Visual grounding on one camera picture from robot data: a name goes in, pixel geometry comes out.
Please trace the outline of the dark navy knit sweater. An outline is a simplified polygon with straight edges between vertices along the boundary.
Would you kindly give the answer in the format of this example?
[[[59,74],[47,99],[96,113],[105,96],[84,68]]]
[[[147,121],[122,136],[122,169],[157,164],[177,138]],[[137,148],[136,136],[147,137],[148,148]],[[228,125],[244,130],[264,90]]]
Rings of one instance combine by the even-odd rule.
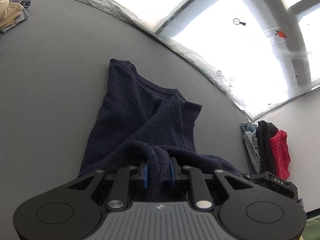
[[[170,161],[211,174],[225,170],[240,175],[232,164],[200,155],[194,126],[202,107],[176,89],[159,87],[141,77],[129,61],[111,59],[107,94],[91,130],[81,163],[81,176],[95,170],[117,171],[148,165],[146,198],[150,202],[183,201],[172,190]]]

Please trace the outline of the red checkered garment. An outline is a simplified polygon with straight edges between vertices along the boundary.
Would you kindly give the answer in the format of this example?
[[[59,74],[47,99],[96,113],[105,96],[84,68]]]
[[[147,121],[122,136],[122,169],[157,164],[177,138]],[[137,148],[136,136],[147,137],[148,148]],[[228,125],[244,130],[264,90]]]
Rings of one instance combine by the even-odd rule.
[[[290,177],[289,164],[291,161],[287,133],[279,129],[276,135],[270,139],[270,146],[276,164],[276,176],[287,180]]]

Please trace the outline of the blue plaid shirt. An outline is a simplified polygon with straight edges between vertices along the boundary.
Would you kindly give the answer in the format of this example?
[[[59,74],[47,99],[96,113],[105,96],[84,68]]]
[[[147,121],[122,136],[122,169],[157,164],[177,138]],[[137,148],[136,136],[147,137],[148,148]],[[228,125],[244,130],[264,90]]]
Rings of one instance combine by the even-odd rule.
[[[22,0],[20,4],[27,10],[31,6],[31,0]]]

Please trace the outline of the black garment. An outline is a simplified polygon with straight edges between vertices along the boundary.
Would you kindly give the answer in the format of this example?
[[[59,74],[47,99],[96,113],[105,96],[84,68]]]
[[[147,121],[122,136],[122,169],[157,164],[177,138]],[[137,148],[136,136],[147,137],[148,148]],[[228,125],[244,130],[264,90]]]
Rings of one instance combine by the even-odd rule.
[[[276,135],[278,128],[264,120],[258,122],[256,137],[260,154],[260,174],[270,172],[276,174],[276,161],[272,154],[270,139]]]

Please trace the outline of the translucent printed window film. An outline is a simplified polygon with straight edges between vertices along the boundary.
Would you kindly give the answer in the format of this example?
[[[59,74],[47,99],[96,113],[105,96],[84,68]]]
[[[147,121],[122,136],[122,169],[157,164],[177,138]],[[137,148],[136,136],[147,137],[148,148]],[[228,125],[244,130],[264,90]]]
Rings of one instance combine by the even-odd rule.
[[[255,120],[319,87],[319,0],[77,0],[147,32]]]

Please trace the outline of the beige t-shirt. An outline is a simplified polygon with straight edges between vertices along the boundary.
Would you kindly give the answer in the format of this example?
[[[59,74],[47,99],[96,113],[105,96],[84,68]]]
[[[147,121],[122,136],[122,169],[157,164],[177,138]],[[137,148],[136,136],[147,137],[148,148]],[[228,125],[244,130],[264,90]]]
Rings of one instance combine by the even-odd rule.
[[[12,3],[9,0],[0,2],[0,28],[12,26],[14,20],[20,16],[23,6],[20,3]]]

